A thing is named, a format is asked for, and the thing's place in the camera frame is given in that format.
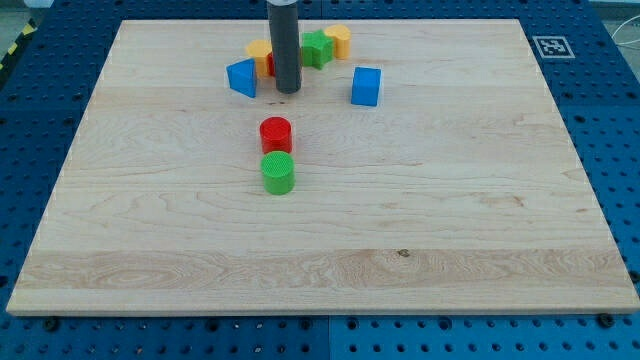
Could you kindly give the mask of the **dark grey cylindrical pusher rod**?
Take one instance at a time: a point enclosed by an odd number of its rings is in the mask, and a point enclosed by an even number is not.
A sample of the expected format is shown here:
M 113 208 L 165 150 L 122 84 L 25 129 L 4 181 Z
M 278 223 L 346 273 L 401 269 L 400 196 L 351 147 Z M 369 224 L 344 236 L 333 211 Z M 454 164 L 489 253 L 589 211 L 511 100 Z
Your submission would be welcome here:
M 276 88 L 293 94 L 301 88 L 298 5 L 296 0 L 268 0 Z

